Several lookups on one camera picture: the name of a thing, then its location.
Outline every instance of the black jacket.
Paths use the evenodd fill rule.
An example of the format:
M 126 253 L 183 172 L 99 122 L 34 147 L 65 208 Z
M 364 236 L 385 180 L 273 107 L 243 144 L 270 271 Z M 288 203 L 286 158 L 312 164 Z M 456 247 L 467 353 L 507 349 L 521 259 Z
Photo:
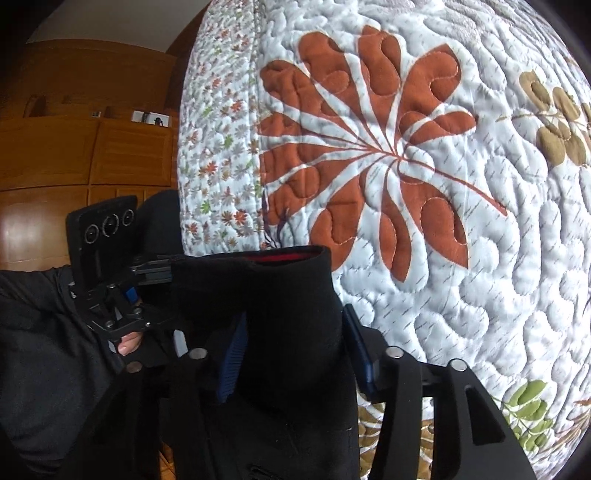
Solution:
M 123 363 L 76 314 L 70 267 L 0 271 L 0 424 L 53 473 Z

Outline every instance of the red lining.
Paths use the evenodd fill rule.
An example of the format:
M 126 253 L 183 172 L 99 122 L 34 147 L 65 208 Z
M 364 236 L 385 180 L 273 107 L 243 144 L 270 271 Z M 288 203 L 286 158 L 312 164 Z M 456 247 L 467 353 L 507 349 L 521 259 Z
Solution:
M 253 262 L 285 262 L 285 261 L 294 261 L 294 260 L 306 260 L 308 258 L 312 258 L 317 254 L 269 254 L 269 255 L 261 255 L 260 257 L 247 257 L 247 259 L 252 260 Z

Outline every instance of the brown leaf print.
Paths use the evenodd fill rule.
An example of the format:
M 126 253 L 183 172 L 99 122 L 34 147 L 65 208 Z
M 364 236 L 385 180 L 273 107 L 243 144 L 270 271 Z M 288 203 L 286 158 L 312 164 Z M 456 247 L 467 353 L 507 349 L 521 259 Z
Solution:
M 556 108 L 564 115 L 569 122 L 576 122 L 581 116 L 580 108 L 575 104 L 572 97 L 561 88 L 556 87 L 552 90 L 552 97 Z
M 539 110 L 546 111 L 550 108 L 550 94 L 544 85 L 540 83 L 540 79 L 535 72 L 523 72 L 519 76 L 519 84 Z
M 546 160 L 557 167 L 564 162 L 566 149 L 564 140 L 553 133 L 548 127 L 540 127 L 537 134 L 537 144 Z
M 244 225 L 246 222 L 246 212 L 244 210 L 238 210 L 234 213 L 234 220 L 237 225 Z
M 581 106 L 583 107 L 583 112 L 585 112 L 585 118 L 587 120 L 587 123 L 590 123 L 591 122 L 591 108 L 589 108 L 589 104 L 583 103 Z
M 375 180 L 377 172 L 384 185 L 379 243 L 392 277 L 406 280 L 413 254 L 402 207 L 408 209 L 429 246 L 450 262 L 467 268 L 464 227 L 448 194 L 400 172 L 402 163 L 428 170 L 461 184 L 506 216 L 503 206 L 474 185 L 405 155 L 410 146 L 428 148 L 429 142 L 467 134 L 476 126 L 475 117 L 466 111 L 430 118 L 461 82 L 462 69 L 453 50 L 442 44 L 426 52 L 401 77 L 401 46 L 396 37 L 366 26 L 358 38 L 362 78 L 356 81 L 364 83 L 363 88 L 353 80 L 345 53 L 327 35 L 305 34 L 298 52 L 309 76 L 296 65 L 276 60 L 260 72 L 263 87 L 284 105 L 316 117 L 327 127 L 314 131 L 314 126 L 305 127 L 286 112 L 274 112 L 261 121 L 260 134 L 274 139 L 274 146 L 260 155 L 261 179 L 269 189 L 269 224 L 279 225 L 330 191 L 329 200 L 311 225 L 310 242 L 331 248 L 335 270 L 345 262 L 357 238 L 367 203 L 369 173 L 372 181 L 382 183 Z M 365 111 L 369 107 L 361 101 L 364 95 L 368 95 L 371 112 Z M 348 108 L 348 118 L 336 113 L 344 108 L 335 106 L 338 103 Z M 398 107 L 393 115 L 395 105 Z M 294 139 L 312 136 L 314 142 Z M 356 166 L 358 173 L 349 174 L 351 166 Z M 390 176 L 399 178 L 399 192 L 389 191 Z M 402 198 L 402 203 L 394 198 Z
M 580 167 L 585 163 L 587 152 L 583 142 L 577 135 L 572 134 L 568 140 L 565 140 L 564 146 L 566 154 L 575 165 Z

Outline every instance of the wall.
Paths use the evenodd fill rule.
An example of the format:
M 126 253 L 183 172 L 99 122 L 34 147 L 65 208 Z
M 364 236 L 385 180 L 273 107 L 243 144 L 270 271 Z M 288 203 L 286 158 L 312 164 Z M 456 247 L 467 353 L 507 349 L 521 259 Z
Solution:
M 88 38 L 166 51 L 207 0 L 64 0 L 29 42 Z

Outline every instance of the black metal bracket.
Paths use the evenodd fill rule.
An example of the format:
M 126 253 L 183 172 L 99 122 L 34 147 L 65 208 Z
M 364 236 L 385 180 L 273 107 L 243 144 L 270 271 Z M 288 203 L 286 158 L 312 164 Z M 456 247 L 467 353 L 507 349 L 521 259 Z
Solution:
M 138 303 L 137 287 L 172 282 L 171 257 L 136 257 L 108 283 L 81 291 L 72 282 L 70 295 L 82 319 L 104 338 L 118 343 L 131 332 L 173 328 L 178 320 L 174 312 Z
M 343 336 L 358 387 L 386 403 L 370 480 L 413 480 L 421 442 L 422 399 L 434 402 L 432 480 L 535 480 L 529 460 L 477 376 L 461 359 L 418 362 L 343 309 Z

